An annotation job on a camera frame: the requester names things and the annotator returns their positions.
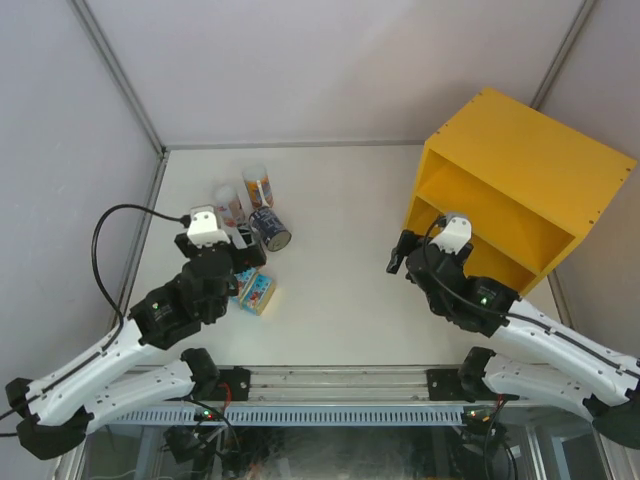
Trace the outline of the orange can with spoon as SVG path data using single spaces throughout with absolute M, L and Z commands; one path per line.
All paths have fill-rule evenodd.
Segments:
M 273 194 L 266 168 L 263 165 L 247 167 L 242 172 L 243 181 L 254 209 L 274 205 Z

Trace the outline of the yellow wooden shelf cabinet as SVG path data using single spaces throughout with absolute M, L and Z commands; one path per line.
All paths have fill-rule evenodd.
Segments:
M 404 226 L 470 219 L 468 275 L 528 294 L 585 239 L 635 159 L 485 88 L 424 144 Z

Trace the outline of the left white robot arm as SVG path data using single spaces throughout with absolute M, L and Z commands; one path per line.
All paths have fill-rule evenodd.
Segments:
M 239 294 L 237 276 L 262 267 L 266 254 L 255 232 L 240 227 L 230 240 L 218 232 L 210 245 L 185 233 L 175 243 L 187 257 L 182 270 L 135 304 L 103 339 L 38 380 L 16 378 L 7 400 L 20 415 L 20 445 L 40 460 L 61 456 L 122 415 L 172 399 L 206 400 L 219 387 L 219 369 L 208 351 L 187 348 L 179 357 L 128 380 L 143 359 L 168 351 L 225 315 Z

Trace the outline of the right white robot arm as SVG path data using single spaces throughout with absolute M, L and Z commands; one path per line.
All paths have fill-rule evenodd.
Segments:
M 463 331 L 508 343 L 542 361 L 522 365 L 473 348 L 459 371 L 461 391 L 525 397 L 570 411 L 607 439 L 639 447 L 639 360 L 564 326 L 515 290 L 488 277 L 466 276 L 470 245 L 450 247 L 410 230 L 400 234 L 386 267 L 426 296 L 430 311 Z

